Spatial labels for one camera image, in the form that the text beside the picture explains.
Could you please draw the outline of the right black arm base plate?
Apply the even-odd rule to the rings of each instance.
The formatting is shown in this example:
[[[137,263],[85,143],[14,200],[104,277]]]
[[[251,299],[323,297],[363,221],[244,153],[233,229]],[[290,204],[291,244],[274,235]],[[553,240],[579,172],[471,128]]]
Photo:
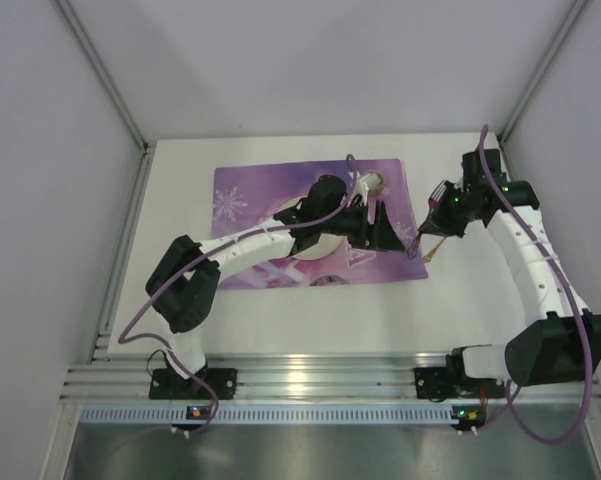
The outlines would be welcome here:
[[[416,367],[413,374],[419,400],[440,403],[453,399],[505,397],[504,385],[497,380],[463,377],[446,367]]]

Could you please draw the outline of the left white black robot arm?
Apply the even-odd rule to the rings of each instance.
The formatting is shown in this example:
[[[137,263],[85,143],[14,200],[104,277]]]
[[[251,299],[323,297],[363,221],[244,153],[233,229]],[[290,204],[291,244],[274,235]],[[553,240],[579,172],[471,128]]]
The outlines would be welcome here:
[[[207,365],[199,327],[225,279],[269,260],[293,257],[321,237],[342,237],[356,249],[402,252],[384,202],[373,207],[356,182],[324,175],[289,207],[262,223],[212,240],[176,238],[146,283],[152,308],[166,323],[168,367],[184,381],[203,379]]]

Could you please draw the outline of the gold metal spoon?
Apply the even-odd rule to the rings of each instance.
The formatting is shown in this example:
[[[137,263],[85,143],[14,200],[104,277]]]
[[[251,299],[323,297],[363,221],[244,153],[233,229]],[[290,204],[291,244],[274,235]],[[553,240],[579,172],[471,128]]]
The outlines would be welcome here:
[[[443,237],[441,240],[439,240],[437,242],[437,244],[428,252],[423,256],[423,261],[425,264],[430,263],[433,258],[435,257],[436,253],[438,252],[438,250],[441,248],[441,246],[444,244],[444,242],[447,240],[446,237]]]

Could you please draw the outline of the cream round plate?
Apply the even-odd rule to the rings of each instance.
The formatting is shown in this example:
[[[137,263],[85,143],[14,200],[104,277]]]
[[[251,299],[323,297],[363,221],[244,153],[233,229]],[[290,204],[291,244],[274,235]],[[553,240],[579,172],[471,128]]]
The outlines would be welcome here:
[[[300,206],[302,197],[295,197],[282,204],[276,213],[280,213],[290,207]],[[315,261],[322,259],[336,251],[344,242],[344,237],[332,234],[321,234],[317,243],[310,248],[294,254],[292,257],[297,260]]]

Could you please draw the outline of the purple Elsa cloth placemat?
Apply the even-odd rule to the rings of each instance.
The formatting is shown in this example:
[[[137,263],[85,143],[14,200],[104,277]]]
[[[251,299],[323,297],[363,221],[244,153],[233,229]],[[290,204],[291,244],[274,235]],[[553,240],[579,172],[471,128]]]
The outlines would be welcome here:
[[[383,174],[386,186],[369,197],[369,206],[384,201],[394,231],[408,246],[416,234],[408,183],[397,158],[359,160],[360,175],[374,170]],[[253,227],[275,214],[286,201],[306,195],[320,176],[329,174],[349,182],[351,173],[343,160],[306,161],[215,170],[211,236]],[[345,241],[336,251],[315,261],[293,257],[271,260],[223,280],[221,290],[247,290],[305,286],[390,283],[426,279],[420,254],[410,260],[405,253],[354,249]]]

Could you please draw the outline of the small glass cup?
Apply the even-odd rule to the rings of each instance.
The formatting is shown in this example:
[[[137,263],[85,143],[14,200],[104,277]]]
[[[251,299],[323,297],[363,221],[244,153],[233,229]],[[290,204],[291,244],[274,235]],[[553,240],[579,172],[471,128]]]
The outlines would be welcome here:
[[[368,196],[377,196],[382,193],[386,186],[386,179],[381,172],[369,170],[362,175],[361,183]]]

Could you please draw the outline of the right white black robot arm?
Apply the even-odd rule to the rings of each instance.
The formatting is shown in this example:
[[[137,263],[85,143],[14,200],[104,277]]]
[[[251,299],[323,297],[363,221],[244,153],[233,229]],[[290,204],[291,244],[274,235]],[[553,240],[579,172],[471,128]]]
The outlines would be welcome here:
[[[496,149],[462,157],[462,178],[441,182],[431,194],[421,234],[442,238],[465,234],[480,221],[498,245],[517,287],[524,329],[504,344],[458,347],[447,357],[461,385],[483,379],[518,386],[582,381],[587,361],[601,360],[601,314],[591,312],[554,271],[559,259],[545,232],[540,202],[526,181],[510,181]],[[583,321],[589,346],[576,325]]]

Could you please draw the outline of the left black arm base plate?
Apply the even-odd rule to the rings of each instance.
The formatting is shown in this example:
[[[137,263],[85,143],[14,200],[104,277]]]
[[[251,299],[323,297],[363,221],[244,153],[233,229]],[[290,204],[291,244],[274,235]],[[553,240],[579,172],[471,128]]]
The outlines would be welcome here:
[[[151,400],[210,400],[213,390],[219,400],[234,398],[238,370],[234,368],[204,368],[202,381],[208,388],[195,380],[184,379],[171,367],[155,369],[151,374],[148,397]]]

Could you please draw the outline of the iridescent metal fork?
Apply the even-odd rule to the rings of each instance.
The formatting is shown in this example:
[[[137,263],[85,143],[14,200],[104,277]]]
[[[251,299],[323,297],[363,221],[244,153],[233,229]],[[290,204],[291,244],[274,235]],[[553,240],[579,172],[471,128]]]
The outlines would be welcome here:
[[[410,260],[413,260],[417,257],[418,253],[419,253],[419,249],[420,249],[420,243],[421,243],[421,237],[422,235],[420,233],[418,233],[413,241],[411,242],[411,244],[409,245],[409,247],[406,250],[407,253],[407,257]]]

